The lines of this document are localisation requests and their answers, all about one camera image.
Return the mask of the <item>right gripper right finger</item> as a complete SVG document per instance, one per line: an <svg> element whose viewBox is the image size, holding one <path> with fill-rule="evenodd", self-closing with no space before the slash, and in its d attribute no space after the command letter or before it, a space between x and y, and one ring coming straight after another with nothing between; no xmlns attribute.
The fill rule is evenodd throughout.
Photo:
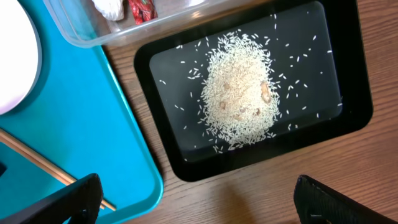
<svg viewBox="0 0 398 224"><path fill-rule="evenodd" d="M294 204L301 223L397 224L307 175L297 179Z"/></svg>

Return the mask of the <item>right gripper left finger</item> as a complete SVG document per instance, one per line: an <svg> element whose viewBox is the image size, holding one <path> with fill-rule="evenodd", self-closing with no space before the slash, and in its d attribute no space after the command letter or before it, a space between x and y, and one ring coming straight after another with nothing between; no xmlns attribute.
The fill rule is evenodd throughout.
<svg viewBox="0 0 398 224"><path fill-rule="evenodd" d="M92 173L1 219L1 224L95 223L102 200L103 189L100 177Z"/></svg>

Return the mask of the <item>pile of white rice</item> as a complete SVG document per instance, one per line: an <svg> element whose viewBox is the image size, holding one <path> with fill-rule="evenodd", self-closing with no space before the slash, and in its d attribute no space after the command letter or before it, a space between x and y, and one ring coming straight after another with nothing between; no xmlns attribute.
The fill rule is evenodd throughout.
<svg viewBox="0 0 398 224"><path fill-rule="evenodd" d="M325 16L274 14L155 54L178 148L218 154L338 116L342 99Z"/></svg>

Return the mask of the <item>white tissue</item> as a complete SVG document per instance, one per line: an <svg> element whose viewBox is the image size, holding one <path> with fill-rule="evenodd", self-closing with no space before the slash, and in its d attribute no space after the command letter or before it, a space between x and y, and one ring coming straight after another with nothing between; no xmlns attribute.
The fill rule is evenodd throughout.
<svg viewBox="0 0 398 224"><path fill-rule="evenodd" d="M92 0L95 8L109 21L124 19L123 0Z"/></svg>

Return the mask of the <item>red snack wrapper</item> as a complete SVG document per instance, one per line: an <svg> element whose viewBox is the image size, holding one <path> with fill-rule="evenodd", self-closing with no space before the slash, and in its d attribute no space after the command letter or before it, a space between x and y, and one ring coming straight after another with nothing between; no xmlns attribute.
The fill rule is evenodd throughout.
<svg viewBox="0 0 398 224"><path fill-rule="evenodd" d="M153 0L129 0L129 5L136 25L157 18Z"/></svg>

